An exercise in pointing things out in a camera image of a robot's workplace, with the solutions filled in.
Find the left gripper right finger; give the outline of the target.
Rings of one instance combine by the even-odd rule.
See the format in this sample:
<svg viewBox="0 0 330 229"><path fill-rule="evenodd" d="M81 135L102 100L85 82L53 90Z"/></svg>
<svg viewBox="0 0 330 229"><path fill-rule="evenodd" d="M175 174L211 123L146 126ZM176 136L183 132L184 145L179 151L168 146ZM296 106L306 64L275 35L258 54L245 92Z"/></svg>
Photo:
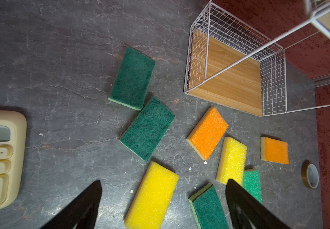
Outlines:
<svg viewBox="0 0 330 229"><path fill-rule="evenodd" d="M226 199L235 229L289 228L233 179L226 184Z"/></svg>

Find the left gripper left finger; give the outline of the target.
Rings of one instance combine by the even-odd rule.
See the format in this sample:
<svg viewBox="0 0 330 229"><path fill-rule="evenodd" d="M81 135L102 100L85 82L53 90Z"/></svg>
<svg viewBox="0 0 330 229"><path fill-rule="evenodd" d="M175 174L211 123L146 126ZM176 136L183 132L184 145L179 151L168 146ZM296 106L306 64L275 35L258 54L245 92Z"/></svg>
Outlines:
<svg viewBox="0 0 330 229"><path fill-rule="evenodd" d="M42 228L93 229L96 224L101 197L101 182L95 180Z"/></svg>

